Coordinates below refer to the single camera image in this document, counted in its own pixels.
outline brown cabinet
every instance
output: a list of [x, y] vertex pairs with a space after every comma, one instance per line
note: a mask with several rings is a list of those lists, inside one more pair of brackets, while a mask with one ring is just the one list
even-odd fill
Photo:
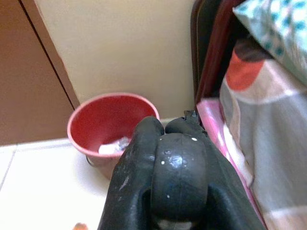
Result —
[[23, 5], [0, 1], [0, 145], [65, 137], [72, 112]]

